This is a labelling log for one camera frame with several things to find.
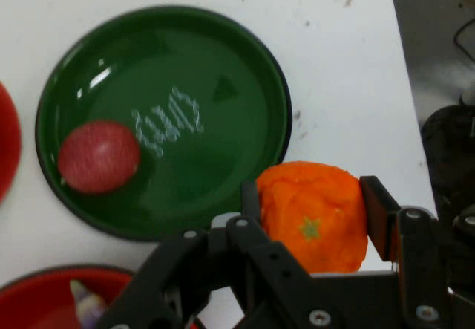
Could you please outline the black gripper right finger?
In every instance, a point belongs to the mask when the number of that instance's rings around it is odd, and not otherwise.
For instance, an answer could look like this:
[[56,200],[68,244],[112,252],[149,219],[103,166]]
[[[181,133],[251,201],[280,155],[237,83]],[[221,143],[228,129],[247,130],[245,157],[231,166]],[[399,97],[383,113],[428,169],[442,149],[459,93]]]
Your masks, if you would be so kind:
[[451,328],[445,268],[428,212],[402,208],[376,176],[359,184],[367,211],[367,233],[383,261],[397,265],[402,318],[407,328]]

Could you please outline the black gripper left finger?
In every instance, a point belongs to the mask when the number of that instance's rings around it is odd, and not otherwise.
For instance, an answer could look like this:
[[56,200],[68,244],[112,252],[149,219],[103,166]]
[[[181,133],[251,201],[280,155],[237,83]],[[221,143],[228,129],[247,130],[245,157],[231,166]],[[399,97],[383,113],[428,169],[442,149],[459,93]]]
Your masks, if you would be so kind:
[[310,328],[312,279],[260,226],[257,187],[241,187],[243,214],[224,227],[163,240],[98,328],[190,328],[212,291],[230,287],[244,318],[237,328]]

